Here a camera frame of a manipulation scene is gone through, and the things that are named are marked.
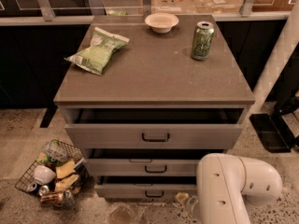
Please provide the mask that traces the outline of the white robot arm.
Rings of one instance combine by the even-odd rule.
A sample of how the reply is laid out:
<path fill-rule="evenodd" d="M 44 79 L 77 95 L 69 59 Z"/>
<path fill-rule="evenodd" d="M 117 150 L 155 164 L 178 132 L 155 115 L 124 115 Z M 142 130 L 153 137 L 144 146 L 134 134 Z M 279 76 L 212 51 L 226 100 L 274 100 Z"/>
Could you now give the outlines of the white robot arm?
<path fill-rule="evenodd" d="M 273 202 L 282 179 L 265 161 L 214 153 L 198 162 L 196 189 L 176 200 L 201 224 L 250 224 L 248 211 Z"/>

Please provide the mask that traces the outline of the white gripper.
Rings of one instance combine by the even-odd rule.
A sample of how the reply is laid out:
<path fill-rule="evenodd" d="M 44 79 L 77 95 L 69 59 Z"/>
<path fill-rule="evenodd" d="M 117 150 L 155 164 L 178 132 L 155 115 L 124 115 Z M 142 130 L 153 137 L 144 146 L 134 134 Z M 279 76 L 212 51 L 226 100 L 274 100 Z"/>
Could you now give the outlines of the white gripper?
<path fill-rule="evenodd" d="M 191 196 L 187 192 L 178 192 L 175 199 L 184 207 L 186 212 L 193 218 L 199 219 L 199 200 L 198 197 Z"/>

